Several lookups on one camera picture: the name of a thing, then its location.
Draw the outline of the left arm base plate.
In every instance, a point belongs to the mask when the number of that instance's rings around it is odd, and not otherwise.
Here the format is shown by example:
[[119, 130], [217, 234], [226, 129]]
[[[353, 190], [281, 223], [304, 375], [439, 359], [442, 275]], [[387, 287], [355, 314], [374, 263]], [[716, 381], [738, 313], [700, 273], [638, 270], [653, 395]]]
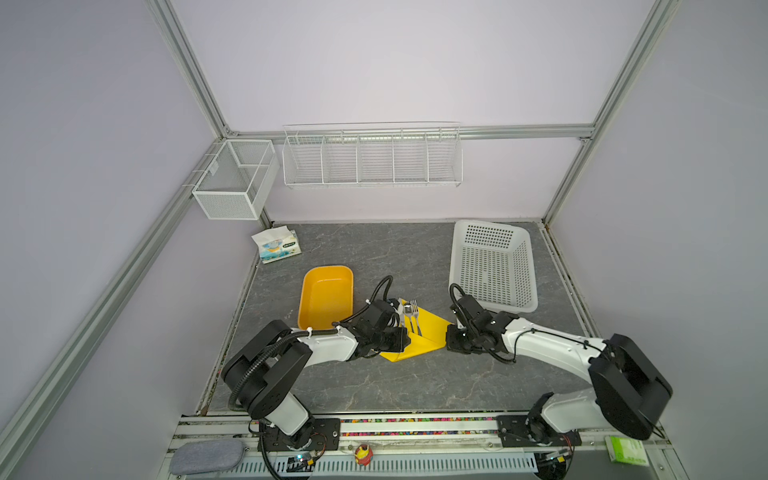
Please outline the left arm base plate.
[[271, 425], [260, 425], [258, 432], [268, 452], [335, 451], [341, 439], [341, 419], [311, 417], [292, 435], [287, 435]]

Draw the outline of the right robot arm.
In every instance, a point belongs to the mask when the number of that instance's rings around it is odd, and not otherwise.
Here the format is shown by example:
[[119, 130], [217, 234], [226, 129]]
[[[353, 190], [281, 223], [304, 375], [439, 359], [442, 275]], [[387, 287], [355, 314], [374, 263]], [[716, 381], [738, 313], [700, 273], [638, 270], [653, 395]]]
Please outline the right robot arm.
[[532, 358], [587, 382], [583, 390], [547, 392], [534, 403], [524, 421], [532, 442], [546, 445], [572, 431], [608, 428], [635, 440], [655, 435], [673, 388], [630, 337], [579, 336], [491, 312], [456, 284], [449, 296], [457, 322], [446, 332], [448, 350], [487, 354], [506, 365]]

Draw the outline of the white perforated plastic basket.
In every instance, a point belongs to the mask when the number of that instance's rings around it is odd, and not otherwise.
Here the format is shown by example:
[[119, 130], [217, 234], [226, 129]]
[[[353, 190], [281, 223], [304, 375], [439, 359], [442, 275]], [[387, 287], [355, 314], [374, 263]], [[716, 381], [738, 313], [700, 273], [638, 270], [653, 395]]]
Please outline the white perforated plastic basket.
[[449, 282], [488, 310], [535, 311], [538, 292], [529, 232], [479, 220], [456, 222]]

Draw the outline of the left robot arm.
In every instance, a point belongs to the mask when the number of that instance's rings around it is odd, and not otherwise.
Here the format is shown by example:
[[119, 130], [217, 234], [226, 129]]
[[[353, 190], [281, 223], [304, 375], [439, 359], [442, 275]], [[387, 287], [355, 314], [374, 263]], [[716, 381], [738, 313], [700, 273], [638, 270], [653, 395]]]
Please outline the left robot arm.
[[403, 352], [410, 339], [402, 310], [393, 299], [377, 299], [330, 329], [300, 330], [281, 320], [270, 322], [221, 370], [230, 391], [228, 409], [245, 412], [289, 437], [305, 434], [313, 416], [292, 393], [302, 372], [320, 364]]

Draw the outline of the silver fork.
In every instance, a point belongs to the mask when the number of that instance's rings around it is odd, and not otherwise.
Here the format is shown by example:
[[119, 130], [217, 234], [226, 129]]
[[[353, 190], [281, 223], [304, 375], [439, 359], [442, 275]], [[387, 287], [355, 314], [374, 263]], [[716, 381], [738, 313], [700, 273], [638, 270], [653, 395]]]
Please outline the silver fork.
[[416, 301], [410, 302], [409, 310], [410, 310], [410, 324], [411, 324], [412, 331], [416, 335], [422, 336], [422, 330], [421, 330], [420, 321], [419, 321], [420, 309]]

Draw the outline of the yellow paper napkin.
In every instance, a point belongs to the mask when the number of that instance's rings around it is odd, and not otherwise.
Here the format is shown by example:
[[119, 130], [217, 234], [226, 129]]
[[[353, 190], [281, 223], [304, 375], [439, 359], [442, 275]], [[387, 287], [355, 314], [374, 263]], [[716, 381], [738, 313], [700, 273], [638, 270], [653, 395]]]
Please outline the yellow paper napkin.
[[402, 352], [382, 352], [381, 357], [390, 362], [399, 362], [443, 349], [446, 346], [446, 333], [450, 322], [423, 307], [419, 306], [419, 309], [422, 336], [412, 334], [407, 327], [409, 345]]

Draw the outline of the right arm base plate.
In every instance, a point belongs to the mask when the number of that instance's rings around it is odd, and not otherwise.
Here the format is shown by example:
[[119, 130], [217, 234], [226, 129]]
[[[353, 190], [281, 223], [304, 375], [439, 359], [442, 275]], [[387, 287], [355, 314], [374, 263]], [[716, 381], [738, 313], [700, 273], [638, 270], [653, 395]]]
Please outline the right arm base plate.
[[527, 414], [506, 414], [496, 417], [498, 437], [503, 447], [576, 447], [582, 445], [578, 432], [556, 432], [543, 420], [531, 420]]

